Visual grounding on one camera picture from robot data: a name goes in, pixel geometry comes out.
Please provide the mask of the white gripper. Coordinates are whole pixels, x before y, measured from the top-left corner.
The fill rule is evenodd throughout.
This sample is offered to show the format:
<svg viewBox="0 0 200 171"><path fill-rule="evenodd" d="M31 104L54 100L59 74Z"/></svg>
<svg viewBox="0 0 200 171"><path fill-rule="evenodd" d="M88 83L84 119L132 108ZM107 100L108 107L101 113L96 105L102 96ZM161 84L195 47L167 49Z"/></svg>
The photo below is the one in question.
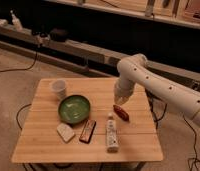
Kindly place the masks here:
<svg viewBox="0 0 200 171"><path fill-rule="evenodd" d="M117 105L123 105L133 95L134 83L118 79L114 85L114 102Z"/></svg>

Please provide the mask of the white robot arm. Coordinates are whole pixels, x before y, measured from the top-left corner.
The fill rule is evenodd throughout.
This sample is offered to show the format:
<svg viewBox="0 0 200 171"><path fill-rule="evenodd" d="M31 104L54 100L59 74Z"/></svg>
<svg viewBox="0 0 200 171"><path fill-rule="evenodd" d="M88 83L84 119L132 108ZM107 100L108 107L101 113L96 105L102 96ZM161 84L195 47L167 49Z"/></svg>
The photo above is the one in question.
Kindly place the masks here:
<svg viewBox="0 0 200 171"><path fill-rule="evenodd" d="M200 127L200 92L150 72L147 63L143 54L125 57L118 62L119 78L114 85L114 102L119 105L126 103L138 83L175 106Z"/></svg>

